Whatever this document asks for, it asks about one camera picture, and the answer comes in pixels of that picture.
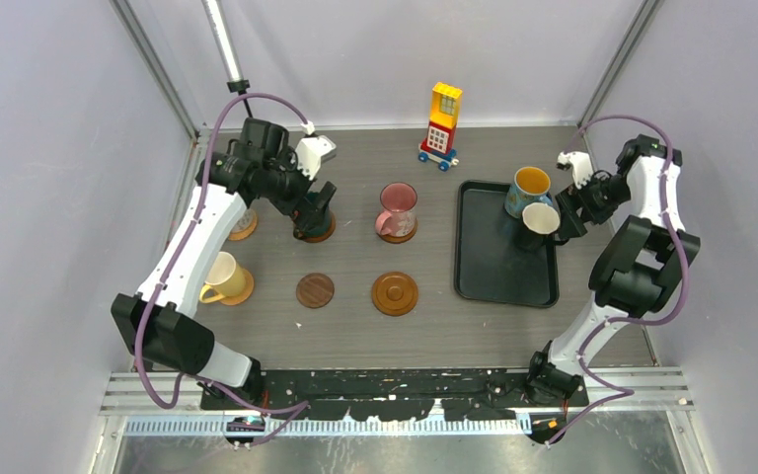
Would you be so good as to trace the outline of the dark green mug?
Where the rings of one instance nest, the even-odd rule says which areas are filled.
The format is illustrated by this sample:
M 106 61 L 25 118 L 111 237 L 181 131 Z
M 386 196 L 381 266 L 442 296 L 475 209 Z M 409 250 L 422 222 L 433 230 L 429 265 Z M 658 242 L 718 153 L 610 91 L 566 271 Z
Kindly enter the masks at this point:
M 292 212 L 293 237 L 309 241 L 326 235 L 333 224 L 333 215 L 329 203 L 319 197 L 318 193 L 309 193 L 303 197 Z

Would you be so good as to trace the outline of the pink mug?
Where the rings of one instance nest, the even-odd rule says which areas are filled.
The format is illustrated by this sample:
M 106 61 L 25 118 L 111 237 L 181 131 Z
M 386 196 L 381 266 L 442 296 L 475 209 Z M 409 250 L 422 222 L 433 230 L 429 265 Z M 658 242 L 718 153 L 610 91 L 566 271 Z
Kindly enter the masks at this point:
M 380 193 L 381 212 L 374 228 L 378 236 L 403 236 L 411 231 L 416 216 L 417 192 L 407 183 L 388 184 Z

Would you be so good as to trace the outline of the white patterned mug orange inside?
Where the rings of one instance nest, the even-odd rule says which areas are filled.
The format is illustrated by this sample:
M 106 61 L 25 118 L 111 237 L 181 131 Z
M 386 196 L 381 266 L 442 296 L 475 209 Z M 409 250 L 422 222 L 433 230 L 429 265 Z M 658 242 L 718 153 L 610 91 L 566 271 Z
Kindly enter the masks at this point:
M 247 209 L 233 225 L 231 234 L 253 232 L 256 226 L 256 219 L 256 212 L 253 209 Z

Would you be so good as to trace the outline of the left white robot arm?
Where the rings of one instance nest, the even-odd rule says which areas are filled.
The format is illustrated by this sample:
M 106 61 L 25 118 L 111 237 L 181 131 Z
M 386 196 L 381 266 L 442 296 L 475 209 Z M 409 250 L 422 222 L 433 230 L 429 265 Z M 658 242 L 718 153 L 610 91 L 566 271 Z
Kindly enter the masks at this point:
M 304 127 L 290 145 L 275 123 L 246 119 L 226 152 L 210 152 L 195 177 L 184 221 L 156 268 L 132 294 L 118 294 L 111 313 L 124 344 L 140 362 L 150 361 L 225 385 L 237 407 L 255 407 L 264 393 L 257 360 L 218 343 L 196 322 L 199 292 L 231 228 L 258 198 L 268 200 L 293 223 L 298 239 L 312 239 L 332 226 L 330 201 L 337 188 L 312 191 L 322 165 L 337 147 Z

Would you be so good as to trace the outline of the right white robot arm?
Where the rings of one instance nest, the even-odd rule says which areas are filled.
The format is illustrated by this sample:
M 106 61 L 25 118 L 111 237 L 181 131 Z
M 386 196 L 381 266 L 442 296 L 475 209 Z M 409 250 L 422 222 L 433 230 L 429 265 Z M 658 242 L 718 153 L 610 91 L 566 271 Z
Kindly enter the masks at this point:
M 561 217 L 556 244 L 585 235 L 589 224 L 606 222 L 623 203 L 634 212 L 595 262 L 589 302 L 564 333 L 533 354 L 523 387 L 534 405 L 563 404 L 619 330 L 661 313 L 701 248 L 677 207 L 680 152 L 640 134 L 624 144 L 615 164 L 615 173 L 608 173 L 594 170 L 583 152 L 558 158 L 573 182 L 555 196 Z

